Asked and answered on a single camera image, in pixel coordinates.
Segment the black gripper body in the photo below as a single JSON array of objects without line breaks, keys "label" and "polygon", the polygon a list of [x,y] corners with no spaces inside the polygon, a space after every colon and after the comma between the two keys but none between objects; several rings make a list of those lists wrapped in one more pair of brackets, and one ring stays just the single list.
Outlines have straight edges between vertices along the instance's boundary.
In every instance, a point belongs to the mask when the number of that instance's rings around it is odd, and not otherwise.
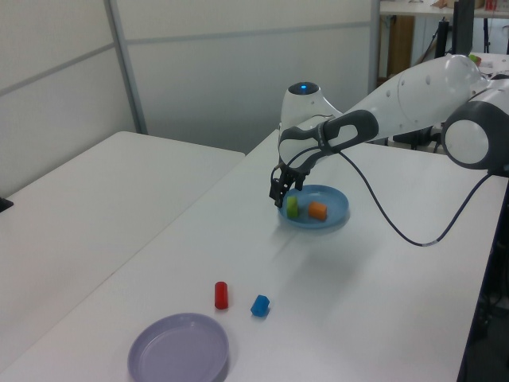
[{"label": "black gripper body", "polygon": [[310,174],[309,170],[299,172],[290,168],[284,162],[281,162],[278,168],[281,170],[279,182],[282,184],[303,184],[306,177]]}]

